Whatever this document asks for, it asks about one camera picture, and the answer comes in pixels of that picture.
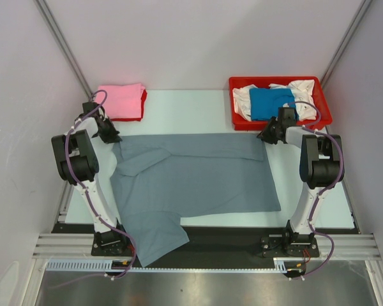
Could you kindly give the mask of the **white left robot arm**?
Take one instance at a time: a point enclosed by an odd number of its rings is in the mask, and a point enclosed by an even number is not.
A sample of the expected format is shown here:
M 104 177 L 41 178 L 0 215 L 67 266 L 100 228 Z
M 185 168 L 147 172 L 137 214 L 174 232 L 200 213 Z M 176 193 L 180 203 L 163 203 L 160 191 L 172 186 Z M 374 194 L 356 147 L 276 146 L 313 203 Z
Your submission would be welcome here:
M 91 214 L 94 227 L 91 255 L 122 256 L 130 244 L 129 238 L 123 235 L 124 227 L 101 190 L 100 164 L 91 142 L 98 137 L 108 145 L 122 139 L 102 106 L 89 101 L 82 108 L 72 132 L 51 139 L 58 174 L 81 195 Z

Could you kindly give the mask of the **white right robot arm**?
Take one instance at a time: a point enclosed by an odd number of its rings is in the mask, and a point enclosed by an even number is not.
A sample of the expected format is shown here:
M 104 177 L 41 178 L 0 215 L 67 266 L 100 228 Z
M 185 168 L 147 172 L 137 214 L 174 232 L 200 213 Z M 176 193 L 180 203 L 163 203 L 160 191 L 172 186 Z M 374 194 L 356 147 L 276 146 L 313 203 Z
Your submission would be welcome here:
M 299 256 L 315 243 L 315 221 L 328 191 L 344 177 L 342 139 L 306 126 L 298 126 L 296 109 L 282 107 L 258 137 L 268 144 L 278 142 L 300 149 L 299 176 L 303 189 L 293 216 L 276 243 L 277 253 Z

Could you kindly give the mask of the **grey polo shirt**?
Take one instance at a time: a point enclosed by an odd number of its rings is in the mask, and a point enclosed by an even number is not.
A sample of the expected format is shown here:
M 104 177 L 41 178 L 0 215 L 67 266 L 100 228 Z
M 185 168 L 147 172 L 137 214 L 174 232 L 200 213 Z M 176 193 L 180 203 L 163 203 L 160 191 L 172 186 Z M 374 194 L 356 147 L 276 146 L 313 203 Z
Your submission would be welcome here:
M 114 199 L 142 266 L 188 243 L 184 217 L 280 210 L 254 134 L 127 136 L 112 151 Z

